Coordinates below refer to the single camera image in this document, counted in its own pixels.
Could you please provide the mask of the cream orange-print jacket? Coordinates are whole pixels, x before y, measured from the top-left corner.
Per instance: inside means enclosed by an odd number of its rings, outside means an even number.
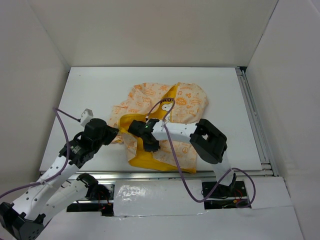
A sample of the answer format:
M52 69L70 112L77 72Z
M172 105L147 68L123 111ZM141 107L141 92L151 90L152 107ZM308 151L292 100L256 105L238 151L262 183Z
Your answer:
M173 123L197 123L208 105L207 94L194 83L142 83L135 85L125 101L114 105L108 125L119 129L114 143L123 144L127 162L137 168L177 171L177 163L168 140L160 141L155 153L143 149L143 141L128 132L133 120L145 121L146 117Z

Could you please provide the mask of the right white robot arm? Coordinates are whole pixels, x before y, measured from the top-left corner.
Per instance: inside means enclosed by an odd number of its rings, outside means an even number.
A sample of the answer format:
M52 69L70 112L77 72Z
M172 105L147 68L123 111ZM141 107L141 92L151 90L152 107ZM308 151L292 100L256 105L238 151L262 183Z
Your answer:
M197 155L212 165L216 177L221 180L218 190L230 196L236 189L236 175L223 156L227 150L227 137L207 119L195 123L164 122L151 118L148 121L133 120L128 132L142 140L146 152L155 153L165 140L191 144Z

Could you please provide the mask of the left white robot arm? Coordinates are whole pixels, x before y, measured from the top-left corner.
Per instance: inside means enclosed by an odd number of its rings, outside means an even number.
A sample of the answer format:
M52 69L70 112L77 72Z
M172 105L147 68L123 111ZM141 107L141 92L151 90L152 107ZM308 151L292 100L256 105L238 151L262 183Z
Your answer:
M93 159L102 146L118 135L117 128L100 118L92 118L64 147L50 168L11 203L0 205L0 224L17 240L35 240L52 218L70 204L83 198L97 200L109 191L90 174L82 173L67 186L62 185L86 162Z

